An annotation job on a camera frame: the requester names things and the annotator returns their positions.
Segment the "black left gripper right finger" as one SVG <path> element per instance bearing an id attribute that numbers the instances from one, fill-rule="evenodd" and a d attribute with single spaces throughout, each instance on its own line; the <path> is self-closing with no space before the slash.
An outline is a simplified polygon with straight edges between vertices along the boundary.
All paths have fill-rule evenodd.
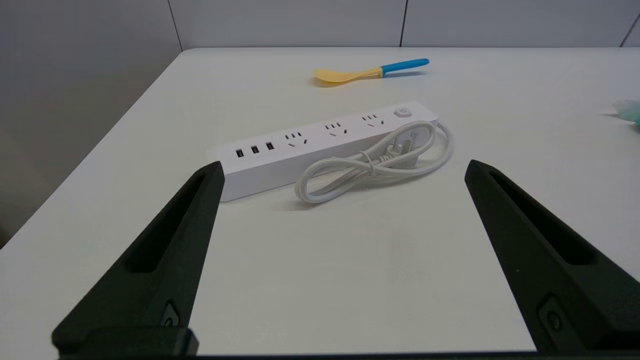
<path id="1" fill-rule="evenodd" d="M 640 285 L 495 167 L 464 182 L 539 353 L 637 353 Z"/>

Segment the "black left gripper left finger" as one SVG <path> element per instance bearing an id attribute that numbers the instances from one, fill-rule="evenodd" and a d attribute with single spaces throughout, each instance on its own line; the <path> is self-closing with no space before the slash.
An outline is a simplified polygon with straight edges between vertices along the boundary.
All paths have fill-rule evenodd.
<path id="1" fill-rule="evenodd" d="M 225 184 L 195 171 L 53 330 L 59 351 L 196 351 L 189 328 Z"/>

